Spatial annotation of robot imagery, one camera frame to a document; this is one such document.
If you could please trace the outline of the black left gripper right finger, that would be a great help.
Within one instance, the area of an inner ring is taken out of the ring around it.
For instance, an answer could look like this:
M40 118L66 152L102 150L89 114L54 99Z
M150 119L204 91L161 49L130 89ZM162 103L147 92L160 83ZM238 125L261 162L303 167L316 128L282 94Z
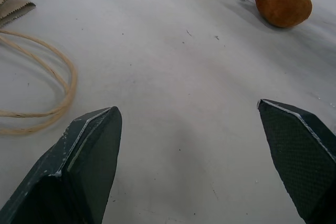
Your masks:
M313 113L257 105L274 166L305 223L335 223L335 134Z

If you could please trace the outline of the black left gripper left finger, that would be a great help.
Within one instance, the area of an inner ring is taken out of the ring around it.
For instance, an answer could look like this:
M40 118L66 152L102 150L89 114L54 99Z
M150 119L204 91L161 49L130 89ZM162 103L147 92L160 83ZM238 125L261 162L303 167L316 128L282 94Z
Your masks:
M101 223L121 132L115 106L74 119L2 207L1 223Z

